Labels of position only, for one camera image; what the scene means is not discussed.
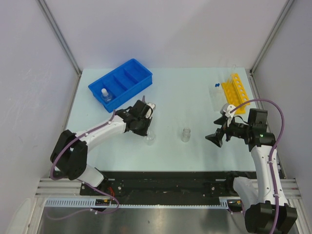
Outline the clear plastic well plate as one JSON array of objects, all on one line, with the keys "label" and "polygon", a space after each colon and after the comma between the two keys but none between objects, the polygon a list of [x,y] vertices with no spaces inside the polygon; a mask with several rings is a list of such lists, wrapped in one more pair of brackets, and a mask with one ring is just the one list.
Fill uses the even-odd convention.
[{"label": "clear plastic well plate", "polygon": [[215,112],[220,112],[225,104],[228,103],[224,90],[221,86],[209,88],[210,100]]}]

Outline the clear glass flask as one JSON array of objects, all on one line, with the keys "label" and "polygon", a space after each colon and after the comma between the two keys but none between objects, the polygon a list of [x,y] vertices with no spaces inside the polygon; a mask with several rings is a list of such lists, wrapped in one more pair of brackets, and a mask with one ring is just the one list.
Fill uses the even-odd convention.
[{"label": "clear glass flask", "polygon": [[144,137],[144,142],[147,145],[153,145],[156,139],[156,134],[152,130],[148,130],[147,135]]}]

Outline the stoppered round glass flask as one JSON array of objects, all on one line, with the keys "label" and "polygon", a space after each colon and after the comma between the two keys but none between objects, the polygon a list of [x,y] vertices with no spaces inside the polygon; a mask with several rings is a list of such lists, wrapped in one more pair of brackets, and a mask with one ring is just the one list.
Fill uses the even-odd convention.
[{"label": "stoppered round glass flask", "polygon": [[105,89],[105,88],[102,88],[102,89],[101,89],[101,98],[102,98],[102,100],[103,100],[105,103],[109,103],[109,102],[111,102],[111,101],[113,100],[112,94],[109,93],[109,92],[107,91],[107,89]]}]

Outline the blue divided plastic bin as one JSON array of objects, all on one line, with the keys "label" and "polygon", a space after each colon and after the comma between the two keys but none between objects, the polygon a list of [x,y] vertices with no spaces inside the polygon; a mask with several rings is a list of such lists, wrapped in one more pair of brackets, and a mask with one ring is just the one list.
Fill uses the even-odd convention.
[{"label": "blue divided plastic bin", "polygon": [[[88,85],[89,90],[107,112],[111,113],[135,95],[152,85],[152,72],[139,61],[132,58],[116,69]],[[113,100],[105,103],[101,98],[101,89],[112,94]]]}]

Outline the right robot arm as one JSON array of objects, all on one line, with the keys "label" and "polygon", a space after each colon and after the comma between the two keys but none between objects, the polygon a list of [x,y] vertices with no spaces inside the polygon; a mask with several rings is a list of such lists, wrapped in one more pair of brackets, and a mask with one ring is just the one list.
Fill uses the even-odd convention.
[{"label": "right robot arm", "polygon": [[258,188],[246,177],[226,181],[225,191],[239,195],[244,210],[246,230],[254,234],[287,234],[297,220],[296,208],[290,207],[283,192],[277,168],[277,150],[273,133],[267,131],[268,112],[251,108],[248,121],[238,123],[234,119],[232,104],[225,104],[221,117],[214,121],[221,127],[205,138],[218,147],[222,139],[243,139],[253,158]]}]

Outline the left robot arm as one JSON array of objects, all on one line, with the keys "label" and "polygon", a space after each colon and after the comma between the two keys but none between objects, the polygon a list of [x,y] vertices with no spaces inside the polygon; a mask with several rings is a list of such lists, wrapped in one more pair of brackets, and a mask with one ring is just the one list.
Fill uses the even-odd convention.
[{"label": "left robot arm", "polygon": [[155,104],[138,100],[134,106],[114,110],[108,120],[88,130],[76,133],[63,131],[50,157],[50,178],[59,180],[54,177],[54,170],[58,169],[62,177],[82,181],[90,185],[97,195],[104,194],[108,189],[107,177],[88,164],[88,154],[105,140],[126,132],[147,136],[155,109]]}]

